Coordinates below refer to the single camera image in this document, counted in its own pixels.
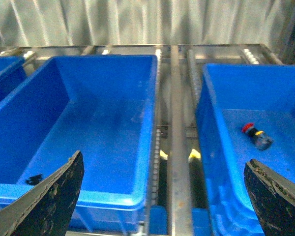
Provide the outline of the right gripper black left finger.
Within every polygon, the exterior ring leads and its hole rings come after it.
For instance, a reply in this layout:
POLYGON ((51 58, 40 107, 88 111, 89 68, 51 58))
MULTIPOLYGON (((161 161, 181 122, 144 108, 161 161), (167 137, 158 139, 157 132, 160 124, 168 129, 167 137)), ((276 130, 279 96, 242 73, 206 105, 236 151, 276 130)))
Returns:
POLYGON ((81 191, 83 155, 68 162, 0 211, 0 236, 63 236, 81 191))

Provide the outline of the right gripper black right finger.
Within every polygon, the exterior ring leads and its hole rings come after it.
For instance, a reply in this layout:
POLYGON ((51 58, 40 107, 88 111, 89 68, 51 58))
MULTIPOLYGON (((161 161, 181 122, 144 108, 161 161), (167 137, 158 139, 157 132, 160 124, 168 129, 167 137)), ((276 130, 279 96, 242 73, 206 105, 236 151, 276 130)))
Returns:
POLYGON ((244 183, 266 236, 295 236, 295 184, 256 159, 245 163, 244 183))

